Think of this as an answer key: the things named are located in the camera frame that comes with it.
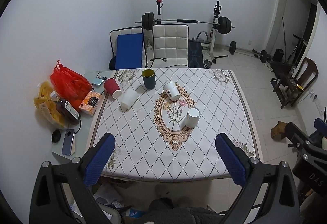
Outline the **small wooden stool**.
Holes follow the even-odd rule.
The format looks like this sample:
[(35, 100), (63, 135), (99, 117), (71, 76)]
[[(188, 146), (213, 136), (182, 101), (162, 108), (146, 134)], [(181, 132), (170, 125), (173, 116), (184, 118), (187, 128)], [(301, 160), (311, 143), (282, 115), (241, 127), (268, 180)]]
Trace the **small wooden stool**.
[(278, 121), (278, 123), (270, 131), (272, 140), (281, 141), (286, 137), (285, 134), (286, 125), (287, 123)]

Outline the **white paper cup with calligraphy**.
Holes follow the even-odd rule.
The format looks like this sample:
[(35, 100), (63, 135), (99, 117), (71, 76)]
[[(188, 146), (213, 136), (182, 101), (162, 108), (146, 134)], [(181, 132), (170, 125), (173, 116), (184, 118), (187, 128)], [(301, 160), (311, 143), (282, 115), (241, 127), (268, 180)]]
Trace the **white paper cup with calligraphy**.
[(167, 84), (165, 84), (163, 87), (163, 91), (167, 94), (167, 96), (172, 102), (178, 101), (180, 98), (180, 92), (174, 82), (168, 82)]

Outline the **dark wooden chair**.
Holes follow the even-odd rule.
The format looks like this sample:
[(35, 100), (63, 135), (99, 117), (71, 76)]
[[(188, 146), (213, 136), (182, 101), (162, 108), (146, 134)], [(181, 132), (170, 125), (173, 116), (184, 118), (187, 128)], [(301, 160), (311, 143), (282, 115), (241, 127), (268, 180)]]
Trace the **dark wooden chair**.
[(293, 107), (318, 78), (318, 75), (319, 71), (315, 62), (310, 58), (304, 58), (295, 76), (282, 73), (280, 79), (272, 78), (270, 83), (280, 101), (280, 107), (284, 108), (287, 105)]

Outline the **dark brown bottle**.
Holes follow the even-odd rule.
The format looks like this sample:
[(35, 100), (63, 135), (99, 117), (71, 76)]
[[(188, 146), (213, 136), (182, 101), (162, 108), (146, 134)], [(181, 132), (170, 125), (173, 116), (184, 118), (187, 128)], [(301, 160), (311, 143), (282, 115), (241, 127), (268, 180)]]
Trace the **dark brown bottle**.
[(60, 98), (55, 101), (56, 110), (62, 114), (66, 120), (71, 124), (79, 124), (80, 114), (79, 112), (69, 103), (68, 100)]

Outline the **white weight bench rack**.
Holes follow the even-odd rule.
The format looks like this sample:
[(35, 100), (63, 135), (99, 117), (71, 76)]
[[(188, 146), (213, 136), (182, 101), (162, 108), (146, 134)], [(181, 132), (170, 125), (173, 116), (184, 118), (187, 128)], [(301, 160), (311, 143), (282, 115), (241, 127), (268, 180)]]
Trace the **white weight bench rack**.
[(213, 64), (216, 63), (217, 59), (222, 58), (222, 56), (215, 57), (213, 53), (217, 34), (226, 35), (232, 29), (231, 21), (227, 17), (221, 16), (220, 13), (221, 13), (221, 5), (219, 1), (217, 1), (213, 10), (213, 21), (212, 22), (197, 21), (197, 23), (200, 24), (211, 25), (210, 34), (208, 36), (208, 42), (204, 43), (202, 46), (208, 50), (210, 60)]

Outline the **patterned white tablecloth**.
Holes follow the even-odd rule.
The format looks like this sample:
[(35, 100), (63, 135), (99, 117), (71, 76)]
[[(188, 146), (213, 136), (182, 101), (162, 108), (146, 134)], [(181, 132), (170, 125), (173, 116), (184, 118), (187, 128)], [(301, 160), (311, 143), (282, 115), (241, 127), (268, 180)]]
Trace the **patterned white tablecloth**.
[[(91, 145), (105, 133), (116, 146), (102, 172), (124, 180), (182, 182), (228, 177), (215, 148), (225, 133), (249, 157), (262, 157), (258, 133), (240, 83), (233, 71), (222, 69), (158, 68), (156, 86), (148, 90), (140, 69), (105, 71), (120, 89), (139, 97), (130, 109), (119, 98), (106, 95), (97, 107), (90, 130)], [(180, 92), (172, 102), (163, 90), (174, 82)], [(189, 108), (200, 118), (195, 128), (185, 126)]]

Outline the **orange tissue pack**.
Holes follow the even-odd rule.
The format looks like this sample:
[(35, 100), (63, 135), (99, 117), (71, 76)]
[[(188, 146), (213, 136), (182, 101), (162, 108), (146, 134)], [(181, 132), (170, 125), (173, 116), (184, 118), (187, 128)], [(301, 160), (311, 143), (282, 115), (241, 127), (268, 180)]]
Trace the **orange tissue pack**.
[(102, 97), (101, 93), (90, 91), (79, 105), (79, 109), (83, 113), (93, 116)]

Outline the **barbell with black plates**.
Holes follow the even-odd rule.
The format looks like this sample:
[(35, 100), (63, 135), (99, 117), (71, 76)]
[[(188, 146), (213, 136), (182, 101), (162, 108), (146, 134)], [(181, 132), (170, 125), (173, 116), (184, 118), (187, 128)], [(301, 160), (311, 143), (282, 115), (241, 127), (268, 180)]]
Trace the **barbell with black plates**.
[(208, 24), (213, 26), (213, 29), (217, 30), (218, 33), (224, 35), (230, 33), (235, 28), (227, 17), (218, 17), (217, 22), (204, 22), (194, 19), (155, 19), (153, 12), (145, 13), (142, 15), (141, 21), (135, 22), (135, 24), (141, 24), (145, 30), (153, 30), (155, 24), (162, 23)]

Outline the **white plastic cup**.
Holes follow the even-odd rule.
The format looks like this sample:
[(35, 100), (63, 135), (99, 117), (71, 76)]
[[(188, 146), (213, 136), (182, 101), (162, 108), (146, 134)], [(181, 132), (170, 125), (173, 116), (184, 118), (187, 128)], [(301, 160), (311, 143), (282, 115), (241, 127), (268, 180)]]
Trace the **white plastic cup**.
[(131, 88), (127, 89), (122, 96), (120, 102), (121, 107), (123, 109), (130, 109), (133, 106), (133, 104), (137, 101), (138, 97), (139, 95), (135, 90)]

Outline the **white chair behind blue board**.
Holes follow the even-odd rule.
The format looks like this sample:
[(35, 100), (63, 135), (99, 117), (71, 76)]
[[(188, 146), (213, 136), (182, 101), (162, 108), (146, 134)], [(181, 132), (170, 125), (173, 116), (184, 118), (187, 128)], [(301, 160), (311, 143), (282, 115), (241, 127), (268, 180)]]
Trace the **white chair behind blue board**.
[(109, 33), (113, 57), (110, 70), (140, 69), (146, 66), (147, 54), (142, 27), (128, 27)]

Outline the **red paper cup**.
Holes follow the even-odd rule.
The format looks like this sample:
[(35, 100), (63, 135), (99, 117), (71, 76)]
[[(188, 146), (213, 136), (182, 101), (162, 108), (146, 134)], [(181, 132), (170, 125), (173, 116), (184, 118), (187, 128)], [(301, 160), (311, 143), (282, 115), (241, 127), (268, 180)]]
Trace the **red paper cup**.
[(121, 96), (122, 92), (114, 78), (108, 78), (104, 82), (104, 90), (113, 98), (117, 99)]

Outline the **light blue phone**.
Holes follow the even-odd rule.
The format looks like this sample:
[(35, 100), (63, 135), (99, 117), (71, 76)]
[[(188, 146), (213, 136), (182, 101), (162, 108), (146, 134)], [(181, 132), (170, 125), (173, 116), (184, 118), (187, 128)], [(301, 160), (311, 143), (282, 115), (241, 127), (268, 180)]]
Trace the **light blue phone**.
[(95, 86), (101, 86), (106, 80), (107, 80), (107, 77), (105, 77), (105, 76), (98, 76), (98, 77), (95, 77), (91, 81), (91, 83), (92, 83), (92, 85), (95, 85)]

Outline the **dark green cup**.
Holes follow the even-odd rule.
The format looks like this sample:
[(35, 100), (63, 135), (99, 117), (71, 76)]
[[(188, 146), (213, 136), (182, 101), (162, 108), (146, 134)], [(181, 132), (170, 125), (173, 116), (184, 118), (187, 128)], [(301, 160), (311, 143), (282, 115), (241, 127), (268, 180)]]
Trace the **dark green cup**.
[(155, 88), (155, 71), (153, 69), (145, 69), (142, 71), (142, 78), (144, 85), (147, 89), (152, 90)]

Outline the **yellow plastic bag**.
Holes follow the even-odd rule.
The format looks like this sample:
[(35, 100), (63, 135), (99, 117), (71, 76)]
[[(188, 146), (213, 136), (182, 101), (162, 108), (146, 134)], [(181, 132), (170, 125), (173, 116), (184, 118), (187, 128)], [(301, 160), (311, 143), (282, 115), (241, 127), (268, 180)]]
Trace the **yellow plastic bag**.
[(51, 83), (49, 81), (44, 81), (38, 85), (38, 88), (38, 95), (33, 98), (35, 107), (53, 126), (58, 129), (65, 129), (67, 127), (65, 117), (56, 110), (55, 100), (50, 96), (54, 91)]

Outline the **white padded chair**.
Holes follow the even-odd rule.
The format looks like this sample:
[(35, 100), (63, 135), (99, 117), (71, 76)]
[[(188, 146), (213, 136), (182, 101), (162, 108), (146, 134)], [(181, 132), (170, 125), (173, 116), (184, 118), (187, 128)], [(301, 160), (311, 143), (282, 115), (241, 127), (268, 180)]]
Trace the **white padded chair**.
[(188, 25), (156, 24), (153, 26), (153, 58), (147, 68), (188, 67)]

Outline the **blue smartphone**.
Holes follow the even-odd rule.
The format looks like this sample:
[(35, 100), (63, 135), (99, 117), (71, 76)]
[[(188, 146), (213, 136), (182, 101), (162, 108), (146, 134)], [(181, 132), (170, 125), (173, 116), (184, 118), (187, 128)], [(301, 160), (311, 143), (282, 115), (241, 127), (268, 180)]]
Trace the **blue smartphone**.
[(71, 156), (75, 153), (75, 130), (67, 129), (64, 136), (62, 155)]

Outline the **red plastic bag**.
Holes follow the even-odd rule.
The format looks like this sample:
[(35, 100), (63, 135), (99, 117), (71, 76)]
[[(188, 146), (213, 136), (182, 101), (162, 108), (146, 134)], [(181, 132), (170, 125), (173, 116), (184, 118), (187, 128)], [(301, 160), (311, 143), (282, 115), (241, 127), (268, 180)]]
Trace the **red plastic bag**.
[(91, 91), (91, 83), (79, 73), (62, 65), (60, 60), (50, 75), (50, 81), (61, 98), (68, 102), (79, 111), (79, 106), (83, 99)]

